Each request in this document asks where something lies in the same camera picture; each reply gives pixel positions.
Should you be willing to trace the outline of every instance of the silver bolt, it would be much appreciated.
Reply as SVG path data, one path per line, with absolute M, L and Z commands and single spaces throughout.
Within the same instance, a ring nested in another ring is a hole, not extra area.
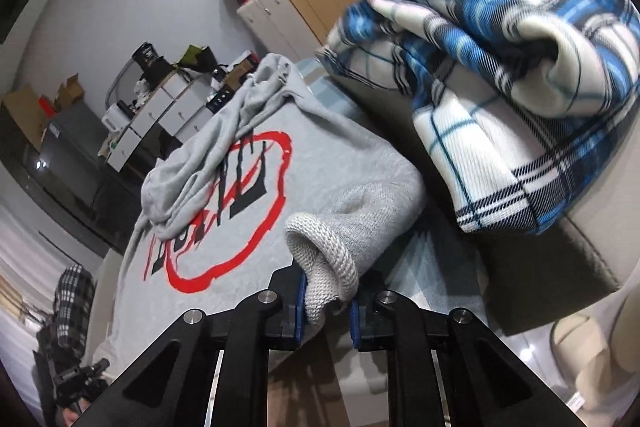
M 258 301 L 262 302 L 262 304 L 272 303 L 277 298 L 278 294 L 272 290 L 264 290 L 258 293 Z
M 458 308 L 453 311 L 453 320 L 458 324 L 469 324 L 474 318 L 474 314 L 465 308 Z
M 378 301 L 383 304 L 393 304 L 398 300 L 398 294 L 396 292 L 392 292 L 391 290 L 384 290 L 378 294 Z
M 182 316 L 187 324 L 197 324 L 202 320 L 202 312 L 200 310 L 189 310 Z

